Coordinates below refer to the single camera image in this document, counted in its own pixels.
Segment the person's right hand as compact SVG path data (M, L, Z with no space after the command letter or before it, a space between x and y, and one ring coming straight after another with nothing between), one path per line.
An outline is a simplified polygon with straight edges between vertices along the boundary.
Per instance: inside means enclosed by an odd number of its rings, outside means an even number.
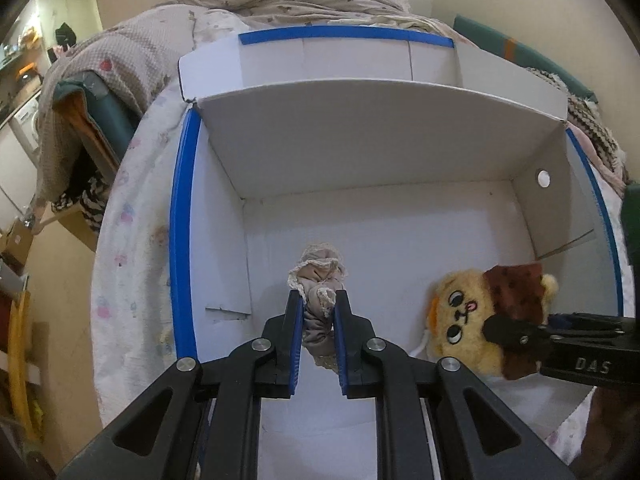
M594 390L579 455L570 464L576 479L640 480L639 391Z

